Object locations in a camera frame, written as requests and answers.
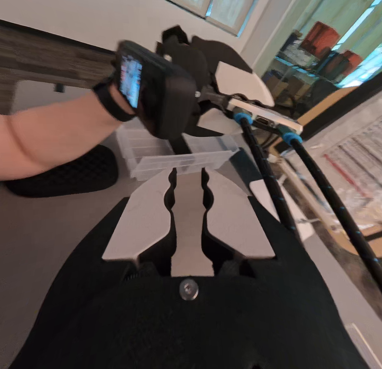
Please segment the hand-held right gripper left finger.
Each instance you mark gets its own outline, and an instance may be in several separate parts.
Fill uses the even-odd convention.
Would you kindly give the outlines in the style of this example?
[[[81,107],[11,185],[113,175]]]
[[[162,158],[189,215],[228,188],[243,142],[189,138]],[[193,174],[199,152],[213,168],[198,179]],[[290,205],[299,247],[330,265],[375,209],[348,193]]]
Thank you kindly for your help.
[[[172,208],[176,168],[165,169],[139,186],[103,252],[104,261],[129,261],[136,267],[152,263],[161,276],[170,276],[177,234]]]

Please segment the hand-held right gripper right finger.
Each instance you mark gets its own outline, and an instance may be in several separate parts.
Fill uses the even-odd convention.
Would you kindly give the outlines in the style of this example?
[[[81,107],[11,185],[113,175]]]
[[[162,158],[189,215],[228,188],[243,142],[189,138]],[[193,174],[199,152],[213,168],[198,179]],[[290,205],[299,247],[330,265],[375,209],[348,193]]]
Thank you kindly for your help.
[[[217,276],[224,265],[250,260],[269,260],[275,252],[253,209],[249,196],[215,170],[203,168],[203,215],[201,247]]]

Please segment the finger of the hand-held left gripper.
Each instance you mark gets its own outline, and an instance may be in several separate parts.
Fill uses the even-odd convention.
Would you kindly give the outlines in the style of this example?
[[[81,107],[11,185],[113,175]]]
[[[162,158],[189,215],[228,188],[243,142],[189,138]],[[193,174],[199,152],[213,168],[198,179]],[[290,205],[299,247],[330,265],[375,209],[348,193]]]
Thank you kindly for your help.
[[[222,111],[213,108],[199,117],[197,126],[222,134],[241,134],[242,128],[235,120],[228,118]]]
[[[257,100],[267,106],[275,105],[270,90],[253,72],[246,72],[220,61],[215,72],[215,79],[220,93],[242,94],[249,100]]]

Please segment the silver black hdmi switch box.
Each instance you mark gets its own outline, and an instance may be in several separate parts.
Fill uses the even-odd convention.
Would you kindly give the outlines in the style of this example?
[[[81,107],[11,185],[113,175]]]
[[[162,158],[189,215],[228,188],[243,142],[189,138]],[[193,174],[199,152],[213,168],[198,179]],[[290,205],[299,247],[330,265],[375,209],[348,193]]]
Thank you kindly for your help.
[[[297,120],[265,107],[261,103],[252,103],[237,98],[231,98],[227,104],[225,104],[225,110],[232,114],[249,114],[252,120],[252,125],[263,130],[279,130],[284,127],[298,135],[303,131],[303,126],[298,123]]]

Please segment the clear plastic bin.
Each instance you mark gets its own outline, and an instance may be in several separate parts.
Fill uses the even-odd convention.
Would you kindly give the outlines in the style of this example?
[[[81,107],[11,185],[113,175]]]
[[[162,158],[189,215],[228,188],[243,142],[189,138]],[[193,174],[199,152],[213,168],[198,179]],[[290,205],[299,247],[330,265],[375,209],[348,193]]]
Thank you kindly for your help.
[[[230,135],[193,137],[182,135],[190,152],[176,152],[168,140],[152,136],[144,128],[121,126],[116,131],[117,143],[131,178],[146,181],[156,174],[175,168],[179,175],[219,169],[239,147]]]

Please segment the person's left forearm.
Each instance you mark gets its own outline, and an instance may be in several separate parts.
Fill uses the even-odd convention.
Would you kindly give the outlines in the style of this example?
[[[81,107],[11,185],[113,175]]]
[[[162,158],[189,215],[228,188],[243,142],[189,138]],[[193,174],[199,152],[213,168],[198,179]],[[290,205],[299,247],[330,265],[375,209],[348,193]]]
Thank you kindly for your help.
[[[0,116],[0,180],[38,175],[73,161],[122,122],[94,92],[77,99]]]

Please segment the glass window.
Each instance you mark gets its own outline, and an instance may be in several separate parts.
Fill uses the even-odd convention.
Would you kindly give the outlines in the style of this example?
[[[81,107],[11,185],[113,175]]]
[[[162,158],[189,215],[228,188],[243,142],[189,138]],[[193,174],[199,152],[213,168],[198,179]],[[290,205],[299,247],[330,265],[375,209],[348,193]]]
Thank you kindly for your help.
[[[166,0],[239,37],[258,0]]]

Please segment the red storage box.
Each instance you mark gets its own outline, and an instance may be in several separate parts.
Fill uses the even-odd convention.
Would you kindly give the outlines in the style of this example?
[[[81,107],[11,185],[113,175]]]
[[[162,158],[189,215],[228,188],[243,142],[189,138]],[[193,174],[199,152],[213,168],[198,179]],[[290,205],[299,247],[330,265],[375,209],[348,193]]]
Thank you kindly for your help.
[[[342,52],[341,55],[346,60],[348,60],[348,64],[342,73],[344,77],[347,77],[360,65],[360,63],[363,61],[363,58],[351,50],[346,50]]]
[[[340,39],[339,33],[321,21],[315,22],[300,44],[300,48],[317,56],[326,48],[331,49]]]

